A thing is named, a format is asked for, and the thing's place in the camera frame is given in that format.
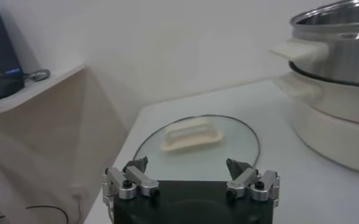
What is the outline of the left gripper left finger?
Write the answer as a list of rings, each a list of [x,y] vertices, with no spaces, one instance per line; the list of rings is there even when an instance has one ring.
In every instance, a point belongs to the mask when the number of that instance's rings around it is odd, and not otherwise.
[[[122,170],[105,168],[102,173],[102,200],[107,206],[111,222],[115,221],[115,199],[133,200],[137,192],[148,198],[160,194],[159,182],[145,175],[148,158],[129,161]]]

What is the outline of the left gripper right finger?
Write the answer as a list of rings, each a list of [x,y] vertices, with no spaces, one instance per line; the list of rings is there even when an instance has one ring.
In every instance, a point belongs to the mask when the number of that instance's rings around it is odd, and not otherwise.
[[[235,203],[249,195],[254,201],[271,201],[274,208],[279,206],[280,175],[277,172],[267,170],[261,174],[250,164],[234,159],[227,159],[226,164],[232,177],[226,184],[226,197],[229,203]]]

